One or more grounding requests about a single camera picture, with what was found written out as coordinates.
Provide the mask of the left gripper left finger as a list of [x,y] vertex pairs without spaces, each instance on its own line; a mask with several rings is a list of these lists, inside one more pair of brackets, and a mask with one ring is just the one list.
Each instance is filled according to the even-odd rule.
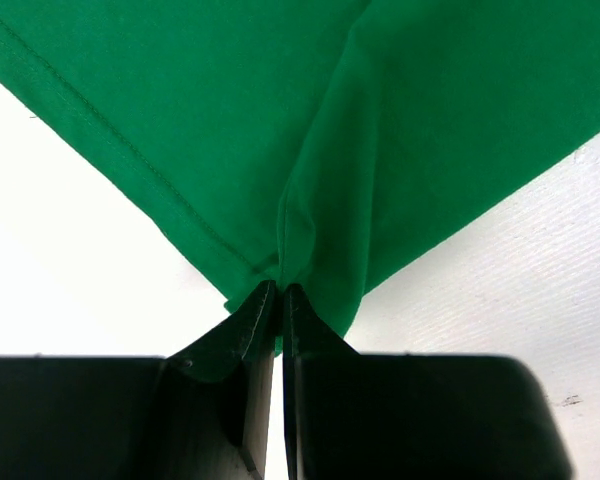
[[260,479],[277,289],[168,357],[0,357],[0,479]]

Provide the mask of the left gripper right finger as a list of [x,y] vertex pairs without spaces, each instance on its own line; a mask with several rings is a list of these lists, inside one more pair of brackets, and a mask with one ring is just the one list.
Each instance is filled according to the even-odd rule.
[[362,354],[283,297],[284,428],[293,479],[569,479],[532,372],[494,355]]

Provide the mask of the green t shirt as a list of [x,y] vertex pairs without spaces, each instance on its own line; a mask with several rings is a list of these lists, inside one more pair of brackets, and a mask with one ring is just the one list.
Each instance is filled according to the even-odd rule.
[[0,83],[235,310],[362,297],[600,132],[600,1],[0,1]]

